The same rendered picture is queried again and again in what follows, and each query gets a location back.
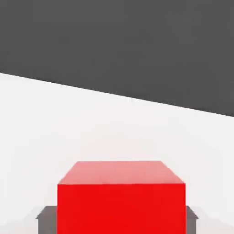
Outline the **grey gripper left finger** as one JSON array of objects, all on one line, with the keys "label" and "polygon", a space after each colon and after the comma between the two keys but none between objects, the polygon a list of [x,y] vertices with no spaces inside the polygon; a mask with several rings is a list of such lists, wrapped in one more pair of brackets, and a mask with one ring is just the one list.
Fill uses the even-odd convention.
[{"label": "grey gripper left finger", "polygon": [[57,234],[57,206],[33,208],[22,224],[22,234]]}]

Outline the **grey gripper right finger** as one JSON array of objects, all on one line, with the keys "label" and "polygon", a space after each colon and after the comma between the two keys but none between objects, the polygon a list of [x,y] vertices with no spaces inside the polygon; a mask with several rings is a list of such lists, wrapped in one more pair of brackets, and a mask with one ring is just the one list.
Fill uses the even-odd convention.
[{"label": "grey gripper right finger", "polygon": [[212,219],[199,207],[186,206],[186,234],[216,234]]}]

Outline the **small red cube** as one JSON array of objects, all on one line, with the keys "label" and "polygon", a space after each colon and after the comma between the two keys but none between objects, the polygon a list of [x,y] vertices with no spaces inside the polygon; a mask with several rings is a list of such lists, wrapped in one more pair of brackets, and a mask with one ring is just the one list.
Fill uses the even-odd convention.
[{"label": "small red cube", "polygon": [[57,234],[186,234],[186,185],[161,161],[79,161],[58,183]]}]

